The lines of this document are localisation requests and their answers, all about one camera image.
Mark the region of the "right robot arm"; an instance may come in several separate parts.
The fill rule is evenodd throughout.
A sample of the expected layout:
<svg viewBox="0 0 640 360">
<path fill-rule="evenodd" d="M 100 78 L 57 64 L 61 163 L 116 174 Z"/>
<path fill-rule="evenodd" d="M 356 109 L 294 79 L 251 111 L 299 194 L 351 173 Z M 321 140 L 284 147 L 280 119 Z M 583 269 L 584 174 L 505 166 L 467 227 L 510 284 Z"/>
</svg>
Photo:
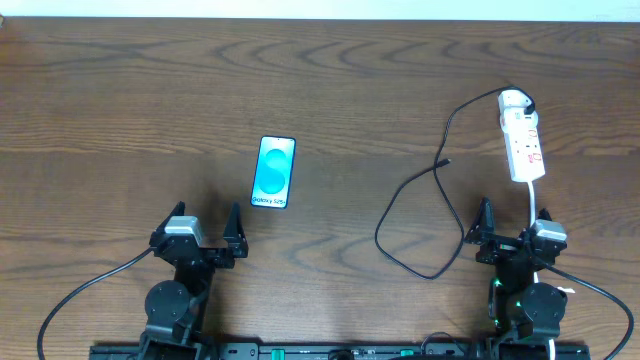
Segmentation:
<svg viewBox="0 0 640 360">
<path fill-rule="evenodd" d="M 475 259 L 495 268 L 489 285 L 489 317 L 496 334 L 485 340 L 488 359 L 551 359 L 560 335 L 566 293 L 535 274 L 567 248 L 564 227 L 546 210 L 516 237 L 495 232 L 491 202 L 483 198 L 465 241 L 479 247 Z"/>
</svg>

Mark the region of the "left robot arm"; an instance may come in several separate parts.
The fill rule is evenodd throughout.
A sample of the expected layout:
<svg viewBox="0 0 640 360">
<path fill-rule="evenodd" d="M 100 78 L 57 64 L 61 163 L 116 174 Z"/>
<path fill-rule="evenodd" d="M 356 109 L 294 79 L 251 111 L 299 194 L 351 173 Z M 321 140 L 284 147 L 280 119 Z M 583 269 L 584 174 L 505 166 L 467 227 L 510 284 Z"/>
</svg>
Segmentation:
<svg viewBox="0 0 640 360">
<path fill-rule="evenodd" d="M 219 346 L 202 332 L 218 269 L 232 269 L 248 256 L 240 207 L 231 206 L 223 231 L 224 247 L 204 247 L 199 219 L 185 214 L 180 201 L 150 236 L 153 255 L 174 267 L 174 278 L 149 290 L 139 359 L 217 359 Z"/>
</svg>

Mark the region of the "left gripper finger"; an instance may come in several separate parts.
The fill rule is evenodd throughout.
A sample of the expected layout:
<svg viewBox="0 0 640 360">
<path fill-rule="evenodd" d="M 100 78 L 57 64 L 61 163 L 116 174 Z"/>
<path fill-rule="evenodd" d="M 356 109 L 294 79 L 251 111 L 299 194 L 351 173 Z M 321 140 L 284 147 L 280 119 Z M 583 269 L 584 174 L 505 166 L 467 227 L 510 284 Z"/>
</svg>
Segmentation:
<svg viewBox="0 0 640 360">
<path fill-rule="evenodd" d="M 234 258 L 248 257 L 249 246 L 242 226 L 240 206 L 237 202 L 231 206 L 223 239 L 227 242 L 227 249 Z"/>
<path fill-rule="evenodd" d="M 186 205 L 179 201 L 170 211 L 169 215 L 158 225 L 156 234 L 185 234 L 186 225 L 184 217 Z"/>
</svg>

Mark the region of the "Samsung Galaxy smartphone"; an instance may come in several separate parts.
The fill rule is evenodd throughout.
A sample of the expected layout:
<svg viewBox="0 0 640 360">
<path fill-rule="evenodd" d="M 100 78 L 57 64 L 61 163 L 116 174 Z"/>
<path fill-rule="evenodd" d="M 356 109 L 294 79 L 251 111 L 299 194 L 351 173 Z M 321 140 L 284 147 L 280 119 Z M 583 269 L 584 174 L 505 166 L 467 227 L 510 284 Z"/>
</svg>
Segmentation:
<svg viewBox="0 0 640 360">
<path fill-rule="evenodd" d="M 250 199 L 252 206 L 274 209 L 288 206 L 295 150 L 294 138 L 261 138 Z"/>
</svg>

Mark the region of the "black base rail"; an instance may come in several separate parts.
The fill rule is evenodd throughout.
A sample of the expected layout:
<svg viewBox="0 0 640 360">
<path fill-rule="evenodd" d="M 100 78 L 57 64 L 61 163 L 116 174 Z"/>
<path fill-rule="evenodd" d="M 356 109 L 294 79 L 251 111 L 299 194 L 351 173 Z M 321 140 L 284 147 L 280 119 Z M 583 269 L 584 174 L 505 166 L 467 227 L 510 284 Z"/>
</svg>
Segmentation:
<svg viewBox="0 0 640 360">
<path fill-rule="evenodd" d="M 286 345 L 236 342 L 192 348 L 149 342 L 143 345 L 102 345 L 89 350 L 90 360 L 383 360 L 383 359 L 546 359 L 543 346 L 504 345 L 497 352 L 479 344 L 436 341 L 425 345 L 332 344 Z"/>
</svg>

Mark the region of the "white USB charger plug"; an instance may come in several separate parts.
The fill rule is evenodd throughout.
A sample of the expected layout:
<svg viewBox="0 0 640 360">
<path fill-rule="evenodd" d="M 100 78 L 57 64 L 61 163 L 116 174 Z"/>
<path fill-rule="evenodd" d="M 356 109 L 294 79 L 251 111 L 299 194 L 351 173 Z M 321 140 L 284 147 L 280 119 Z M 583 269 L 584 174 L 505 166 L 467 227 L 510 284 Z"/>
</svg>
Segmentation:
<svg viewBox="0 0 640 360">
<path fill-rule="evenodd" d="M 529 96 L 517 89 L 504 90 L 498 96 L 498 105 L 501 113 L 512 107 L 527 109 L 531 104 L 532 101 Z"/>
</svg>

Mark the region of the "white power strip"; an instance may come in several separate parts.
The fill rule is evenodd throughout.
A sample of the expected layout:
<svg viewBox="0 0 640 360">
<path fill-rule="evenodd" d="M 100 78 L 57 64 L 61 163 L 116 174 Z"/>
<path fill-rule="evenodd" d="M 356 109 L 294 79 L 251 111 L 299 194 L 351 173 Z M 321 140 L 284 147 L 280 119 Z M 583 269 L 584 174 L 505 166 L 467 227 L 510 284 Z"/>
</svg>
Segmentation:
<svg viewBox="0 0 640 360">
<path fill-rule="evenodd" d="M 525 114 L 524 108 L 507 107 L 500 116 L 511 179 L 533 182 L 545 175 L 536 112 Z"/>
</svg>

